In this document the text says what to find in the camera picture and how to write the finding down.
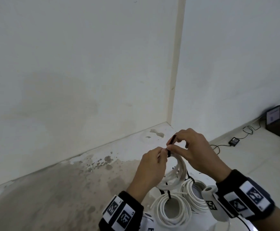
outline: person's right hand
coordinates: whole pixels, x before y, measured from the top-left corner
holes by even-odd
[[[197,171],[216,182],[223,181],[230,174],[231,169],[217,156],[202,134],[189,128],[177,132],[173,144],[170,144],[171,139],[167,142],[167,149],[184,157]],[[186,141],[187,149],[174,145],[182,140]]]

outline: white wall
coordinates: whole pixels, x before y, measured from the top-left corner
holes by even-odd
[[[187,0],[171,125],[212,140],[280,104],[280,0]]]
[[[177,0],[0,0],[0,184],[166,121]]]

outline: cable coil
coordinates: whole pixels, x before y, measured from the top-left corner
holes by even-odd
[[[171,156],[177,160],[177,165],[170,172],[166,173],[161,182],[156,186],[159,190],[166,191],[176,189],[186,178],[187,169],[183,158],[176,153],[171,153]]]
[[[163,194],[158,197],[152,204],[151,209],[153,206],[156,205],[156,221],[163,227],[173,229],[177,227],[185,227],[188,225],[191,219],[191,207],[188,201],[183,197],[182,192],[173,192],[171,193],[171,198],[177,200],[179,204],[179,213],[174,218],[168,218],[165,214],[165,203],[168,201],[169,197],[167,194]]]
[[[198,198],[194,194],[192,186],[196,187],[201,192],[206,187],[206,185],[202,181],[195,180],[193,182],[193,180],[189,178],[186,181],[184,181],[181,187],[181,192],[184,193],[183,197],[190,204],[192,212],[203,214],[208,210],[207,204],[204,199]]]

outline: concrete floor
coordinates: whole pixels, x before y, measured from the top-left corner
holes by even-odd
[[[0,231],[97,230],[102,210],[113,195],[127,188],[141,156],[157,146],[164,147],[175,133],[167,123],[153,129],[156,131],[147,129],[1,185]],[[245,134],[239,131],[234,136],[240,138]],[[231,137],[218,144],[227,143]],[[236,147],[221,147],[219,156],[231,168],[264,187],[280,207],[278,136],[261,128]],[[167,168],[171,168],[171,164],[175,162],[169,158]],[[207,185],[214,184],[206,175],[198,174],[189,166],[187,169]],[[158,195],[150,191],[143,202],[146,211]],[[208,230],[215,222],[210,213],[195,215],[186,230]],[[246,230],[236,219],[231,223],[230,230]],[[223,226],[217,225],[216,230],[225,230]]]

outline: open black laptop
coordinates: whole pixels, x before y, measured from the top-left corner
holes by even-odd
[[[265,128],[280,136],[280,105],[266,112],[266,126]]]

